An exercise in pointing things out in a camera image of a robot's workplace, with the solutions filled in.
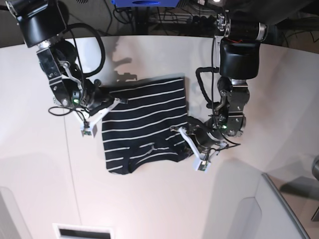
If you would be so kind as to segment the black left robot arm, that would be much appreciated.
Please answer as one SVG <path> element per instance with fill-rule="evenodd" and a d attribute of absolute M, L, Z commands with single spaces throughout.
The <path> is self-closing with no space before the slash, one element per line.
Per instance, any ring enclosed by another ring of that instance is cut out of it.
<path fill-rule="evenodd" d="M 184 140 L 198 156 L 236 147 L 232 137 L 241 136 L 246 124 L 243 109 L 249 101 L 247 81 L 257 77 L 262 42 L 275 44 L 288 31 L 299 33 L 319 28 L 316 0 L 222 0 L 205 1 L 215 11 L 212 58 L 218 64 L 196 69 L 196 79 L 212 113 L 201 122 L 188 117 Z"/>

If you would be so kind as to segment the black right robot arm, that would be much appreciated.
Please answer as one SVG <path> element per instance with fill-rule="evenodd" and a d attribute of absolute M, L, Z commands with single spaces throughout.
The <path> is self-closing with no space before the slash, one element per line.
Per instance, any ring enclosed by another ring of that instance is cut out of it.
<path fill-rule="evenodd" d="M 89 79 L 102 70 L 106 60 L 101 36 L 94 28 L 85 23 L 68 24 L 69 10 L 60 0 L 7 0 L 5 6 L 17 20 L 27 47 L 38 47 L 39 65 L 60 107 L 83 109 L 93 116 L 115 102 L 100 80 Z M 101 51 L 99 66 L 89 73 L 83 72 L 75 43 L 64 38 L 75 28 L 91 32 Z"/>

